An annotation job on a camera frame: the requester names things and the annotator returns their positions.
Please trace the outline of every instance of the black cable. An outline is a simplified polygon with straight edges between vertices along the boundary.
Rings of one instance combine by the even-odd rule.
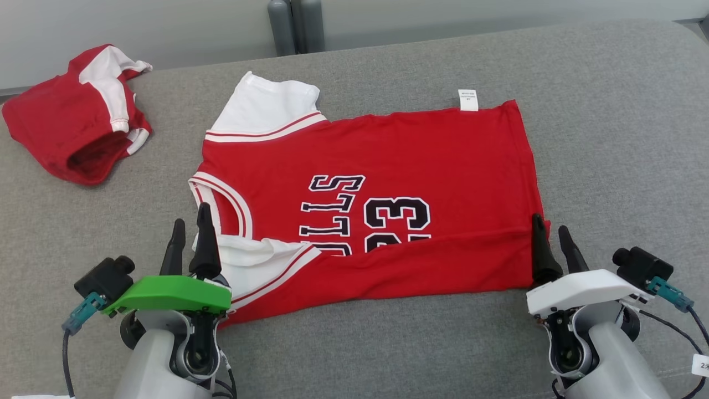
[[[706,327],[704,327],[704,323],[702,323],[702,321],[699,319],[699,316],[697,315],[697,312],[694,311],[693,307],[688,306],[687,310],[689,311],[689,314],[692,315],[692,317],[694,318],[694,321],[699,326],[699,330],[702,331],[702,335],[704,336],[704,340],[707,341],[707,345],[709,345],[709,334],[707,333]]]
[[[559,380],[557,380],[556,378],[552,381],[552,390],[554,391],[554,394],[557,396],[557,399],[564,399],[562,394],[559,393],[559,391],[557,390],[557,383],[558,382],[559,382]]]
[[[67,382],[69,399],[74,399],[74,385],[72,384],[72,376],[69,374],[69,330],[64,331],[64,341],[62,343],[62,365],[64,366],[64,379]]]
[[[229,393],[232,395],[233,398],[236,398],[236,393],[231,389],[231,387],[229,386],[229,384],[225,383],[225,382],[222,381],[222,380],[218,380],[218,379],[216,379],[216,378],[214,379],[214,382],[216,382],[218,385],[221,385],[222,388],[226,389],[227,392],[229,392]]]
[[[694,321],[697,322],[697,325],[699,326],[699,329],[702,330],[702,334],[705,335],[704,337],[705,337],[705,339],[707,339],[707,343],[709,344],[709,335],[706,334],[706,328],[704,328],[704,324],[701,324],[702,322],[699,320],[699,316],[697,316],[697,314],[694,312],[694,309],[692,309],[691,306],[688,307],[688,309],[689,309],[689,312],[692,314],[692,317],[694,317]],[[672,324],[672,323],[670,323],[670,322],[667,322],[666,320],[660,319],[659,317],[653,315],[652,313],[645,312],[645,311],[642,310],[642,309],[639,309],[638,311],[640,312],[641,315],[643,315],[643,316],[648,316],[649,318],[651,318],[651,319],[653,319],[653,320],[655,320],[655,321],[657,321],[657,322],[660,322],[660,323],[662,323],[662,324],[668,326],[669,328],[671,328],[671,329],[673,329],[674,331],[676,331],[677,333],[679,333],[681,336],[687,338],[687,340],[690,342],[690,344],[692,344],[692,346],[694,346],[694,350],[696,350],[698,354],[700,354],[700,355],[703,355],[703,354],[704,354],[704,353],[702,352],[702,350],[699,348],[699,345],[697,345],[697,343],[694,342],[694,340],[692,339],[692,337],[690,337],[687,333],[685,333],[684,331],[682,331],[681,329],[679,329],[679,327],[677,327],[676,325],[674,325],[674,324]],[[682,399],[692,399],[692,398],[694,398],[694,395],[696,395],[700,390],[702,390],[702,388],[704,388],[704,383],[705,383],[705,382],[706,382],[706,377],[702,377],[702,378],[699,380],[699,384],[697,384],[697,386],[696,386],[690,393],[688,393],[687,395],[683,396]]]
[[[234,381],[234,373],[231,371],[231,367],[226,370],[229,373],[229,379],[231,380],[231,391],[234,394],[234,399],[236,399],[236,382]]]

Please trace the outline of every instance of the red and white clothing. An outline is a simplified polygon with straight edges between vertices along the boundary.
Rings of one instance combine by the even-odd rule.
[[[5,103],[8,130],[49,173],[97,185],[152,131],[126,84],[151,69],[112,45],[84,51],[66,74]]]
[[[318,94],[249,72],[207,131],[189,182],[211,205],[231,321],[531,284],[542,204],[514,101],[330,122]]]

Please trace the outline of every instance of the red jersey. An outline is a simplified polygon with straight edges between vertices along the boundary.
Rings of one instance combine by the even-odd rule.
[[[318,93],[249,72],[207,131],[190,185],[211,205],[233,320],[531,284],[542,204],[514,101],[331,122]]]

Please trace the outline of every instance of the red fabric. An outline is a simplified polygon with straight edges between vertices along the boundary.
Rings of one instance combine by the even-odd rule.
[[[532,151],[517,103],[478,112],[444,109],[324,121],[270,141],[205,141],[199,171],[226,182],[248,204],[253,239],[347,243],[351,256],[323,254],[272,292],[241,307],[228,323],[280,315],[353,299],[474,293],[527,288],[532,282],[532,215],[542,212]],[[344,185],[312,191],[316,175],[363,175],[356,192]],[[213,192],[222,234],[238,231],[229,201]],[[303,212],[304,202],[333,204],[354,195],[348,212]],[[430,222],[412,230],[400,219],[365,223],[372,198],[420,198]],[[302,236],[302,226],[342,234]],[[367,252],[371,234],[395,234],[403,244]],[[408,242],[409,234],[431,238]]]
[[[127,131],[114,132],[104,98],[79,74],[106,47],[83,52],[69,62],[67,73],[40,83],[5,103],[2,109],[12,138],[22,143],[52,175],[82,185],[103,182],[113,164],[126,156]],[[125,70],[118,76],[125,90],[128,128],[152,131],[136,108],[126,81],[139,75]]]

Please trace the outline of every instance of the gray wall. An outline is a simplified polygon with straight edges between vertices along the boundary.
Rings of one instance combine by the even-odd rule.
[[[609,18],[700,18],[709,0],[322,0],[328,49]],[[156,68],[274,56],[268,0],[1,0],[0,94],[113,43]]]

